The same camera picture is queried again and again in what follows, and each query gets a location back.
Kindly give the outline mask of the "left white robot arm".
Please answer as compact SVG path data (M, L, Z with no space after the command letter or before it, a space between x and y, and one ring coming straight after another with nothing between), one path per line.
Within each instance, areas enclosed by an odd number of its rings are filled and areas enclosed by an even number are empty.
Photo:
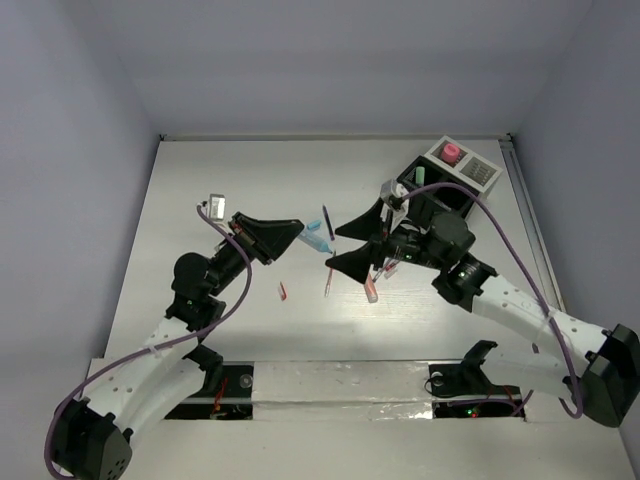
M141 434L194 393L209 395L223 381L223 359L206 337L236 311L218 296L239 274L253 276L254 260L269 265L303 231L297 219L256 220L242 213L211 257L178 258L174 299L143 346L87 377L56 407L44 446L55 479L118 479Z

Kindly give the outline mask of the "green highlighter marker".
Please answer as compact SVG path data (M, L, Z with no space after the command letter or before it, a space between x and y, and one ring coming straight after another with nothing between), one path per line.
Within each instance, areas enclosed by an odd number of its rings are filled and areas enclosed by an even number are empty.
M415 169L415 184L419 187L422 187L425 185L425 176L426 176L426 170L424 167L422 166L418 166Z

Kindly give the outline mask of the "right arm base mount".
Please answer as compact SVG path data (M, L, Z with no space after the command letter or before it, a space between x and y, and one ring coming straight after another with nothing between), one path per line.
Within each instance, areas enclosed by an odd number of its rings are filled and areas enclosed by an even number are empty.
M481 367L498 344L480 340L461 360L429 366L423 388L433 398L436 419L525 419L519 387L491 383Z

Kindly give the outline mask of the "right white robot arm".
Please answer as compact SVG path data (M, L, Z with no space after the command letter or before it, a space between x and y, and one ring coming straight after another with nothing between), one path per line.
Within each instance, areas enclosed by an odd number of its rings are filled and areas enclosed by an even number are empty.
M458 362L431 367L428 393L460 402L509 385L573 404L600 425L622 424L639 395L639 338L633 330L583 322L516 287L471 254L475 236L454 213L435 213L425 225L398 222L393 215L378 201L339 227L337 235L364 244L329 258L326 266L360 284L387 260L435 269L432 285L445 301L496 322L529 345L515 354L494 340L479 340Z

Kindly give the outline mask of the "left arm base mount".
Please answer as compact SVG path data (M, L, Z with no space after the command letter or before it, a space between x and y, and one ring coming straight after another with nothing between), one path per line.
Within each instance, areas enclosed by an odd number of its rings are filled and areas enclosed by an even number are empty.
M252 364L224 365L216 384L207 380L204 387L181 401L164 419L251 420L253 373Z

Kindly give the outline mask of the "blue highlighter marker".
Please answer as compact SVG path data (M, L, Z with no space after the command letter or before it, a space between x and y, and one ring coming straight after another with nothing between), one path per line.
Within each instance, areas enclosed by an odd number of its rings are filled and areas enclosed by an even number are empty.
M303 230L298 235L298 239L317 252L326 254L334 253L329 243L313 231Z

